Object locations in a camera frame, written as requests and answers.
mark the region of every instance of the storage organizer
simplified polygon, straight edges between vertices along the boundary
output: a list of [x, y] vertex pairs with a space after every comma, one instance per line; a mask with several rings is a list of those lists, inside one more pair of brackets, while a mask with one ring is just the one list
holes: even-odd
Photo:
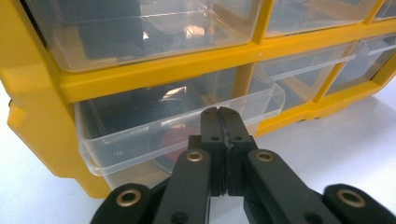
[[396, 34], [362, 40], [355, 59], [347, 62], [327, 94], [357, 86], [372, 79], [396, 51]]
[[266, 36], [358, 23], [374, 4], [371, 0], [275, 0]]
[[390, 19], [396, 17], [396, 1], [395, 0], [387, 0], [384, 5], [379, 9], [378, 13], [375, 16], [375, 19], [380, 21], [384, 19]]
[[227, 106], [254, 134], [280, 112], [284, 92], [256, 69], [248, 95], [232, 97], [236, 69], [76, 104], [80, 153], [111, 188], [135, 182], [153, 187], [170, 175], [190, 134], [200, 133], [201, 111]]
[[260, 62], [263, 72], [286, 92], [284, 109], [313, 100], [333, 67], [355, 57], [354, 43]]
[[66, 71], [247, 43], [261, 0], [27, 0]]
[[2, 0], [8, 125], [92, 197], [152, 186], [207, 106], [236, 108], [260, 136], [384, 88], [394, 2]]

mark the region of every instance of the white table surface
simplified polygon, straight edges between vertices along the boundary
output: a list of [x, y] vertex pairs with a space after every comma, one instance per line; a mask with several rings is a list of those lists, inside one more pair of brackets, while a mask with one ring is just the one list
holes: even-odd
[[[8, 128], [8, 101], [0, 85], [0, 223], [89, 223], [103, 200], [47, 170]], [[311, 189], [352, 185], [396, 214], [396, 80], [325, 119], [256, 140], [277, 152]], [[210, 223], [247, 223], [242, 200], [212, 199]]]

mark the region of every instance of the hole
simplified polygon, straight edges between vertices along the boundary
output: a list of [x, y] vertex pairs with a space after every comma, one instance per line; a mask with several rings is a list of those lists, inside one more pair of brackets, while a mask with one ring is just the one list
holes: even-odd
[[201, 161], [204, 156], [199, 152], [192, 152], [187, 155], [187, 160], [189, 161]]
[[309, 224], [321, 224], [321, 223], [323, 223], [323, 220], [321, 219], [321, 217], [318, 214], [315, 214], [315, 213], [312, 213], [312, 212], [305, 213], [304, 214], [304, 218]]
[[175, 212], [172, 214], [171, 221], [174, 224], [184, 224], [189, 220], [189, 216], [183, 212]]
[[257, 159], [259, 159], [259, 161], [271, 161], [273, 156], [268, 152], [259, 152], [257, 153]]
[[127, 189], [117, 197], [117, 204], [121, 207], [129, 207], [140, 201], [141, 193], [137, 189]]
[[350, 189], [339, 189], [337, 197], [341, 202], [352, 207], [364, 207], [366, 205], [366, 201], [358, 193]]

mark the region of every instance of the yellow plastic frame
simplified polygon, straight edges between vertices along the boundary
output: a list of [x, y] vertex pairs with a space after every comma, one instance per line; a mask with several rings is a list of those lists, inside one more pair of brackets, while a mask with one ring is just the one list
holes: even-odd
[[[233, 66], [249, 73], [255, 62], [321, 49], [396, 32], [396, 19], [373, 22], [385, 0], [378, 0], [359, 24], [310, 33], [264, 38], [275, 0], [265, 1], [253, 40], [243, 46], [215, 49], [155, 61], [134, 63], [82, 74], [60, 70], [40, 41], [21, 2], [0, 1], [0, 79], [12, 98], [9, 127], [57, 176], [75, 178], [92, 197], [106, 197], [109, 188], [94, 176], [78, 153], [73, 103], [94, 97], [161, 85]], [[271, 132], [301, 119], [322, 118], [370, 96], [395, 76], [396, 54], [369, 82], [325, 96], [342, 64], [337, 64], [314, 101], [265, 120], [256, 135]], [[238, 75], [245, 94], [250, 76]]]

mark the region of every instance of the plastic drawer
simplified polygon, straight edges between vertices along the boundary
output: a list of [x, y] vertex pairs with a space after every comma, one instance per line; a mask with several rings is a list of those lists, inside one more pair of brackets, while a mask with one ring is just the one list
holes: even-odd
[[[227, 69], [75, 104], [82, 158], [113, 189], [128, 182], [153, 187], [170, 175], [188, 136], [200, 132], [204, 109], [230, 107], [254, 133], [262, 119], [280, 112], [284, 92], [257, 70], [250, 84], [254, 90], [232, 99], [235, 73]], [[226, 77], [229, 85], [222, 85]]]
[[355, 59], [347, 62], [327, 95], [371, 80], [396, 52], [396, 34], [362, 40]]
[[396, 1], [387, 0], [375, 16], [377, 21], [396, 17]]
[[286, 93], [284, 110], [312, 101], [337, 63], [355, 57], [354, 43], [259, 63], [264, 74]]
[[25, 0], [70, 72], [247, 43], [262, 0]]
[[374, 4], [372, 0], [275, 0], [266, 36], [359, 23]]

